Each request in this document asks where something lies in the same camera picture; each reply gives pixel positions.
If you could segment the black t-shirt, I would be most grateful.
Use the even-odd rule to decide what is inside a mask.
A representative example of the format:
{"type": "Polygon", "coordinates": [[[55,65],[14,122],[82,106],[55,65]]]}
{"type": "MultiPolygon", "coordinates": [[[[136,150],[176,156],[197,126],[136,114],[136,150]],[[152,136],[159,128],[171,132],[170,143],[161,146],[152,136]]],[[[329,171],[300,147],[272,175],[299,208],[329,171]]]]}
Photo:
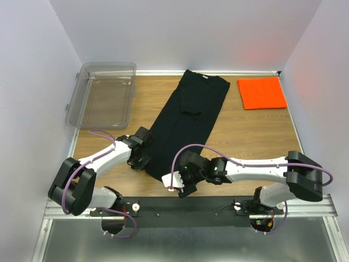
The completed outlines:
{"type": "Polygon", "coordinates": [[[230,83],[219,76],[186,70],[155,122],[145,172],[156,180],[169,174],[176,153],[189,144],[205,144],[215,125],[230,83]]]}

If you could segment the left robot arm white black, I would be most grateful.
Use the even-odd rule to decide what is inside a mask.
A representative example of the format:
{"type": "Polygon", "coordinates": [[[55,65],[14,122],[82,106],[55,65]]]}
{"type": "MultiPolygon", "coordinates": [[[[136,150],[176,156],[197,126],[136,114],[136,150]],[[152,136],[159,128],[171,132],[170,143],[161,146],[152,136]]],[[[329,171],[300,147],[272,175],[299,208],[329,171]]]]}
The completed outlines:
{"type": "Polygon", "coordinates": [[[153,134],[145,127],[140,127],[133,135],[117,138],[100,129],[89,132],[109,140],[111,144],[88,157],[65,159],[48,191],[48,197],[59,204],[66,215],[78,216],[86,209],[96,208],[114,216],[123,211],[123,197],[111,187],[97,188],[96,180],[123,163],[134,170],[142,170],[151,159],[145,148],[151,144],[153,134]]]}

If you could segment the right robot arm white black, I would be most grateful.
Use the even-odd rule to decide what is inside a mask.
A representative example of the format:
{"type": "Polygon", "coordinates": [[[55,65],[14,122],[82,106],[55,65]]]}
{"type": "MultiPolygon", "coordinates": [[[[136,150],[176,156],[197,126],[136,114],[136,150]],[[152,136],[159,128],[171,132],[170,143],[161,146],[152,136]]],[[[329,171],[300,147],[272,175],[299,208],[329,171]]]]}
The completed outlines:
{"type": "Polygon", "coordinates": [[[240,181],[268,181],[270,186],[258,187],[241,210],[248,214],[262,214],[278,204],[298,198],[308,202],[322,201],[321,165],[298,151],[286,157],[261,160],[241,160],[217,157],[207,159],[186,151],[179,159],[178,196],[184,198],[206,181],[214,185],[240,181]]]}

